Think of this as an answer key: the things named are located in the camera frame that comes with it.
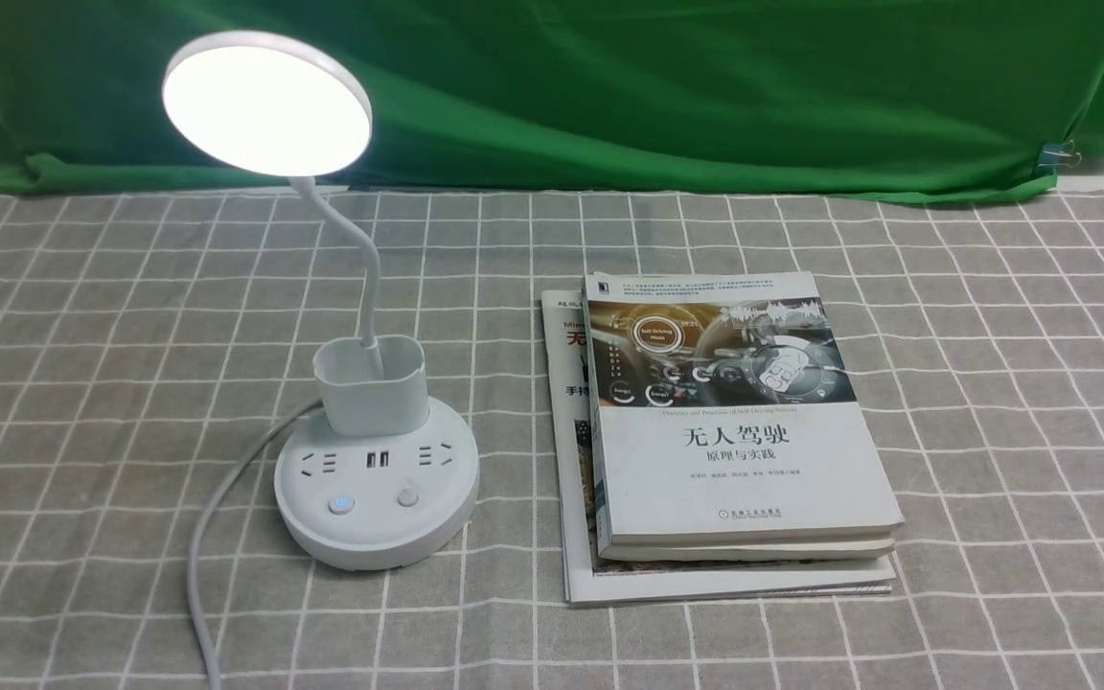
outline pen holder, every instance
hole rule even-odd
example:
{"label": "pen holder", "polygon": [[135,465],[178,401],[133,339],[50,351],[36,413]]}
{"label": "pen holder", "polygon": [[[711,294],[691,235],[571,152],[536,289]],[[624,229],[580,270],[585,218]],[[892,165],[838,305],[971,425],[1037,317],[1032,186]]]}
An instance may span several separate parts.
{"label": "pen holder", "polygon": [[384,336],[375,351],[360,338],[331,340],[315,353],[315,376],[326,418],[340,436],[393,436],[428,420],[425,349],[416,339]]}

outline lamp base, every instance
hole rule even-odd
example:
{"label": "lamp base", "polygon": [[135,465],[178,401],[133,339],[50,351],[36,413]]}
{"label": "lamp base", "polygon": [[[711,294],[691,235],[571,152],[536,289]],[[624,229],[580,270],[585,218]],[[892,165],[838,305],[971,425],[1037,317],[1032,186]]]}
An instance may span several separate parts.
{"label": "lamp base", "polygon": [[293,433],[275,467],[288,532],[321,563],[384,570],[415,563],[463,529],[479,491],[479,453],[457,412],[429,399],[415,432],[346,437],[326,412]]}

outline lamp head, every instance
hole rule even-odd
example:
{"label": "lamp head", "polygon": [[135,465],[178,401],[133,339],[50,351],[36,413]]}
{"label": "lamp head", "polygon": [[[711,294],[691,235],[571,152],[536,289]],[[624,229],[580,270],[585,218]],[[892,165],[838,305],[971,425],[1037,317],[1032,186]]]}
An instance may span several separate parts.
{"label": "lamp head", "polygon": [[373,113],[355,77],[298,40],[262,31],[184,44],[164,73],[164,112],[210,157],[255,173],[312,177],[352,164]]}

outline gray checkered tablecloth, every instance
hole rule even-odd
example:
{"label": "gray checkered tablecloth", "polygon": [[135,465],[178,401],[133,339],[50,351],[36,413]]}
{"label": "gray checkered tablecloth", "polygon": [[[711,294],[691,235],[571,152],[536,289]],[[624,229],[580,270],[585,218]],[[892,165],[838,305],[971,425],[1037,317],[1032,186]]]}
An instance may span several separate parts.
{"label": "gray checkered tablecloth", "polygon": [[[206,539],[227,687],[1104,687],[1104,195],[332,201],[381,246],[378,327],[469,415],[481,496],[440,554],[350,575],[295,549],[254,468]],[[295,197],[0,198],[0,687],[202,686],[193,517],[315,393],[354,252]],[[794,269],[907,519],[893,594],[571,611],[535,296]]]}

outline binder clip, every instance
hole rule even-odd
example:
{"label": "binder clip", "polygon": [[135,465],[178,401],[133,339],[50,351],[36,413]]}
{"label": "binder clip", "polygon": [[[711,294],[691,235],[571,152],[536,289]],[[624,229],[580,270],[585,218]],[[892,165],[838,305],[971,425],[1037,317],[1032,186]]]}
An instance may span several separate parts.
{"label": "binder clip", "polygon": [[1042,146],[1038,153],[1038,164],[1033,169],[1034,177],[1057,174],[1060,167],[1074,169],[1081,164],[1082,156],[1076,150],[1076,141],[1052,142]]}

